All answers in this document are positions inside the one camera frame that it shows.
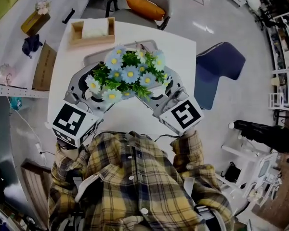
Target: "plaid shirt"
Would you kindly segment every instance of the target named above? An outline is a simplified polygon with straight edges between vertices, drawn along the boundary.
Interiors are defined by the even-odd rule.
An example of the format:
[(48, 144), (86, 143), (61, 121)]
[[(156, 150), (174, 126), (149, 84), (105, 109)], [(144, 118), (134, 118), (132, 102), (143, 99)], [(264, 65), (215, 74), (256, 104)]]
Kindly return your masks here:
[[(227, 230), (232, 230), (230, 205), (220, 192), (213, 166), (203, 162), (198, 133), (171, 145), (176, 154), (173, 164), (148, 136), (135, 132), (101, 133), (88, 148), (79, 149), (76, 161), (57, 145), (49, 196), (50, 230), (57, 230), (78, 209), (85, 213), (84, 230), (133, 230), (141, 223), (154, 230), (204, 231), (193, 200), (216, 209)], [(72, 177), (86, 179), (93, 174), (100, 180), (90, 185), (80, 204), (75, 203)], [(186, 177), (195, 179), (193, 200), (183, 187)]]

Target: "white desk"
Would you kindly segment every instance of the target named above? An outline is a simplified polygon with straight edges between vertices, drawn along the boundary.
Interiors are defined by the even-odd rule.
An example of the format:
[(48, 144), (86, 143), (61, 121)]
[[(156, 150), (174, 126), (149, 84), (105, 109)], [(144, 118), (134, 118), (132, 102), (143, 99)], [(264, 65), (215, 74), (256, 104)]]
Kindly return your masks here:
[[(81, 21), (70, 20), (64, 32), (56, 62), (48, 102), (48, 122), (51, 124), (57, 116), (57, 109), (65, 96), (72, 76), (83, 68), (83, 58), (94, 52), (127, 44), (134, 41), (153, 39), (166, 56), (166, 66), (175, 70), (181, 77), (189, 95), (194, 94), (196, 73), (196, 42), (157, 29), (129, 23), (116, 22), (115, 44), (88, 46), (79, 49), (68, 49), (71, 23)], [(104, 116), (99, 130), (111, 130), (149, 135), (173, 134), (169, 128), (152, 116), (153, 111), (142, 104), (137, 98), (130, 98), (115, 104)]]

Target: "orange pillow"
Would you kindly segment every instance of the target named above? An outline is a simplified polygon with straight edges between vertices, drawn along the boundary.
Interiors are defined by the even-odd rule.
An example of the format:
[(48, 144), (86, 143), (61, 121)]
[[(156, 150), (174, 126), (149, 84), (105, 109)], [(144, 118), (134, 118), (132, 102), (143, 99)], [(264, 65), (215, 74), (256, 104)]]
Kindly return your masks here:
[(126, 0), (128, 6), (143, 17), (162, 21), (165, 11), (148, 0)]

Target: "blue chair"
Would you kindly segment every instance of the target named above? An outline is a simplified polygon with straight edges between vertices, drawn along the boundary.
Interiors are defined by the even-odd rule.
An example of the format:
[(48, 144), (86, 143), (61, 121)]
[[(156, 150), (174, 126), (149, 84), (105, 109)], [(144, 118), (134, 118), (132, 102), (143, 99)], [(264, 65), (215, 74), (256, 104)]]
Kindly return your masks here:
[(197, 55), (194, 97), (202, 109), (212, 108), (219, 78), (237, 80), (244, 63), (245, 57), (228, 42)]

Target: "white floor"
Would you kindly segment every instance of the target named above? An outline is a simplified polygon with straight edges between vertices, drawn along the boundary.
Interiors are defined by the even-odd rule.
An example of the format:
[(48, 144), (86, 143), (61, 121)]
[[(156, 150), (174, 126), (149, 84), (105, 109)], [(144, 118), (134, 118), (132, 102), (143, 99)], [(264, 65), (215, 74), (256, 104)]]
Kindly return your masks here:
[[(217, 171), (225, 170), (230, 161), (236, 159), (220, 149), (223, 144), (232, 144), (231, 141), (237, 136), (236, 131), (228, 129), (229, 122), (242, 119), (273, 124), (273, 113), (267, 108), (268, 93), (272, 91), (269, 44), (266, 35), (259, 29), (246, 7), (238, 8), (230, 0), (171, 1), (172, 15), (165, 31), (196, 41), (198, 53), (219, 42), (228, 41), (246, 58), (239, 80), (220, 79), (214, 106), (212, 110), (204, 112), (205, 119), (197, 127), (203, 142), (206, 163), (213, 164)], [(88, 8), (83, 17), (97, 18), (104, 14), (104, 11)], [(42, 149), (54, 152), (55, 138), (44, 125), (47, 100), (35, 100), (34, 105), (21, 111), (21, 114), (40, 136)], [(18, 140), (13, 149), (17, 155), (16, 165), (20, 165), (25, 157), (43, 164), (35, 148), (38, 141), (15, 113), (11, 115), (11, 130), (12, 140)], [(170, 146), (165, 146), (170, 141), (168, 138), (161, 138), (158, 144), (167, 151), (170, 160), (173, 160)], [(46, 154), (46, 157), (47, 166), (51, 167), (53, 156)], [(259, 228), (275, 230), (262, 220), (259, 223), (257, 221)]]

